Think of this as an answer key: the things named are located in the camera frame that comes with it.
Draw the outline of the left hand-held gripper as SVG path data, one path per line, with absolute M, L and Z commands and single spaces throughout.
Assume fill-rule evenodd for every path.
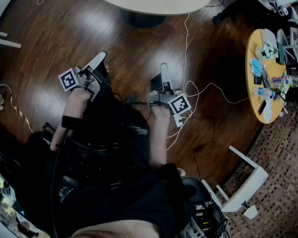
M 109 83 L 109 75 L 105 65 L 107 53 L 102 51 L 95 56 L 84 68 L 74 71 L 68 69 L 59 75 L 59 81 L 65 92 L 75 88 L 84 88 L 91 96 L 90 101 L 94 101 L 96 95 L 100 91 L 101 83 Z

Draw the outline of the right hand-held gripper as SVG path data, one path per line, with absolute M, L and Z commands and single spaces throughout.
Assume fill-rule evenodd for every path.
M 172 115 L 181 115 L 191 109 L 181 89 L 174 89 L 167 63 L 160 65 L 160 74 L 150 80 L 150 93 L 147 96 L 148 106 L 164 106 Z

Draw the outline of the person's left forearm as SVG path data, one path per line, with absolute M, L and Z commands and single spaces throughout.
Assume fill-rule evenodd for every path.
M 68 98 L 63 116 L 82 119 L 90 98 L 91 95 L 88 94 L 84 88 L 75 88 Z M 67 130 L 68 129 L 63 127 L 62 124 L 58 125 L 50 144 L 50 149 L 52 151 L 57 151 L 58 145 L 63 142 Z

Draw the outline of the person's right forearm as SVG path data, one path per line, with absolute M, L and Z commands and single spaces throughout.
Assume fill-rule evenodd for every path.
M 170 122 L 170 111 L 164 106 L 152 106 L 152 124 L 149 132 L 150 158 L 153 168 L 159 168 L 167 163 L 167 134 Z

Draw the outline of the black stool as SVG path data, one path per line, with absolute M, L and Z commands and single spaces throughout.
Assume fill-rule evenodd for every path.
M 230 102 L 237 102 L 248 97 L 244 55 L 208 59 L 205 73 L 206 81 L 220 87 Z

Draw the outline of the black chest-mounted rig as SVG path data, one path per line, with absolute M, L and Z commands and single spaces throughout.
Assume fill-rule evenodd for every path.
M 50 149 L 60 155 L 57 174 L 70 188 L 122 187 L 150 169 L 149 124 L 140 113 L 117 120 L 64 116 Z

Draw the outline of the yellow oval side table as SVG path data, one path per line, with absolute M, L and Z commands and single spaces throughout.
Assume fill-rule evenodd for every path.
M 263 101 L 259 96 L 253 94 L 252 90 L 257 85 L 254 84 L 254 75 L 251 73 L 250 70 L 250 59 L 255 59 L 255 49 L 256 47 L 263 46 L 262 36 L 261 36 L 261 29 L 256 29 L 249 37 L 247 46 L 246 46 L 246 58 L 245 58 L 245 76 L 246 76 L 246 85 L 247 85 L 247 93 L 249 97 L 249 102 L 253 113 L 256 115 L 257 119 L 264 124 L 272 123 L 280 114 L 283 109 L 284 100 L 278 96 L 275 100 L 271 100 L 271 107 L 272 107 L 272 117 L 269 123 L 266 123 L 264 120 L 263 114 L 258 115 L 258 109 Z

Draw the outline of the blue cloth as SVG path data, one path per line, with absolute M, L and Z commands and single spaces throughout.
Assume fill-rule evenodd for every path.
M 263 71 L 263 64 L 258 59 L 250 59 L 250 70 L 254 76 L 260 77 Z

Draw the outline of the white chair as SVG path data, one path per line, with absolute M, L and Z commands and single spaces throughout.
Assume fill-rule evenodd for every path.
M 0 36 L 1 37 L 7 37 L 8 34 L 4 33 L 4 32 L 0 32 Z M 4 40 L 4 39 L 0 39 L 0 45 L 9 46 L 9 47 L 18 48 L 18 49 L 20 49 L 22 47 L 22 45 L 19 44 L 19 43 L 7 41 L 7 40 Z

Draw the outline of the clear bottle with blue label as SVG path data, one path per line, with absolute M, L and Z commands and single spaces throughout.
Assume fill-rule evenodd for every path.
M 277 97 L 276 93 L 269 88 L 254 87 L 252 92 L 254 95 L 259 96 L 261 99 L 265 100 L 275 100 Z

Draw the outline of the grey cloth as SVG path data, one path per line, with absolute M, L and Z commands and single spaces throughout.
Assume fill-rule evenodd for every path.
M 271 83 L 265 65 L 262 65 L 261 77 L 264 87 L 270 89 Z

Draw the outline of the green white potted plant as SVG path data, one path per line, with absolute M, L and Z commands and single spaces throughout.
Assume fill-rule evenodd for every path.
M 258 60 L 273 60 L 279 57 L 279 50 L 270 42 L 264 41 L 262 47 L 256 47 L 255 56 Z

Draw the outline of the white tissue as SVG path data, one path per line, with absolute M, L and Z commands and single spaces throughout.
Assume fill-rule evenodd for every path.
M 263 101 L 263 112 L 264 120 L 266 123 L 270 122 L 272 117 L 272 107 L 271 107 L 271 100 L 264 100 Z

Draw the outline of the white box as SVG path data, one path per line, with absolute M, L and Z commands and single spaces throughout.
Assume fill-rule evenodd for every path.
M 262 41 L 270 43 L 272 47 L 278 48 L 276 36 L 269 29 L 261 29 Z

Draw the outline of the black office chair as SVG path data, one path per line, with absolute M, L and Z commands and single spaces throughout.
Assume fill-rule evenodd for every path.
M 193 177 L 184 177 L 182 179 L 185 195 L 189 198 L 192 205 L 207 203 L 212 197 L 201 181 Z

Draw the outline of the teal book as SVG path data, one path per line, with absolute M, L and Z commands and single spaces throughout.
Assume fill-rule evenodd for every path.
M 285 65 L 285 56 L 283 52 L 283 46 L 280 42 L 277 42 L 277 48 L 278 48 L 278 57 L 276 58 L 276 63 L 280 65 Z

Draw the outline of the person's black clothed body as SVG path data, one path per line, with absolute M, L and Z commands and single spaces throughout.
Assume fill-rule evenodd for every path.
M 141 114 L 101 84 L 82 119 L 117 120 L 135 113 Z M 17 201 L 27 219 L 54 238 L 175 238 L 189 222 L 188 198 L 173 163 L 149 165 L 145 174 L 118 188 L 70 188 L 57 174 L 60 155 L 43 139 L 32 135 L 17 152 Z

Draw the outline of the white rack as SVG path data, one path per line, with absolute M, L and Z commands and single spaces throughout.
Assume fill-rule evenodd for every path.
M 288 70 L 298 72 L 298 17 L 291 19 L 277 32 L 277 42 L 282 46 L 282 55 Z

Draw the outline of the white stool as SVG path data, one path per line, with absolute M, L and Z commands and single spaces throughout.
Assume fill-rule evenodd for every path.
M 260 165 L 256 164 L 233 146 L 230 145 L 229 149 L 254 168 L 244 184 L 232 197 L 228 197 L 222 188 L 217 185 L 218 191 L 226 200 L 225 204 L 222 205 L 208 183 L 204 179 L 201 180 L 201 182 L 211 194 L 213 201 L 220 207 L 222 212 L 238 212 L 242 207 L 242 203 L 247 202 L 263 185 L 268 177 L 268 173 Z

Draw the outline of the black table pedestal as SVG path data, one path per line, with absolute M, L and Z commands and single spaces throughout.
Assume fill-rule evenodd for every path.
M 120 9 L 122 19 L 136 28 L 154 28 L 162 24 L 166 16 L 136 13 Z

